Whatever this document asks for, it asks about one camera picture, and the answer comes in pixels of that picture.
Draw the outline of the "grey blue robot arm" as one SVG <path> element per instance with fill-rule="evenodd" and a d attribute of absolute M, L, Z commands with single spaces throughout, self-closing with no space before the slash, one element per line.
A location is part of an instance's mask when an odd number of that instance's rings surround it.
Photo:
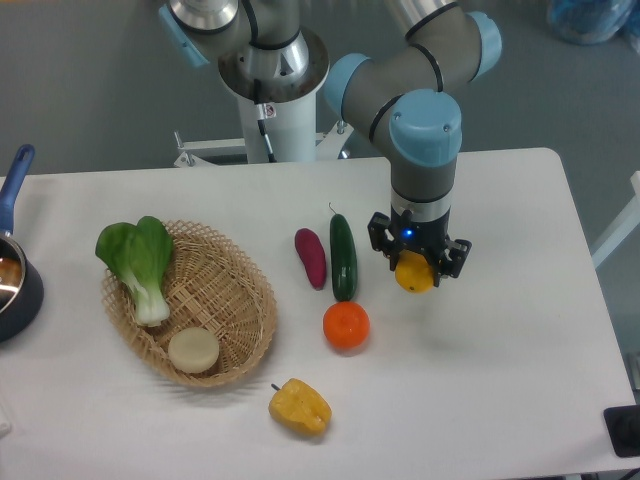
<path fill-rule="evenodd" d="M 159 10 L 195 65 L 214 64 L 241 114 L 252 163 L 315 158 L 316 96 L 390 163 L 388 214 L 368 225 L 392 271 L 410 257 L 438 284 L 457 277 L 471 245 L 448 233 L 461 111 L 451 90 L 493 68 L 502 39 L 492 19 L 455 1 L 391 1 L 405 47 L 384 62 L 331 61 L 296 1 L 166 1 Z"/>

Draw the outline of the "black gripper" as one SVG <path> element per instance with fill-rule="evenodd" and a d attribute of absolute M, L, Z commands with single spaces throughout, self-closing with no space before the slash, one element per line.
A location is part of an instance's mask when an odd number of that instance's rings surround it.
<path fill-rule="evenodd" d="M 423 255 L 428 261 L 436 261 L 434 286 L 439 287 L 445 278 L 459 277 L 472 243 L 464 239 L 448 236 L 450 211 L 430 222 L 417 222 L 405 218 L 394 208 L 391 219 L 381 212 L 375 212 L 367 225 L 371 248 L 383 254 L 389 262 L 389 269 L 395 270 L 400 253 L 409 250 Z"/>

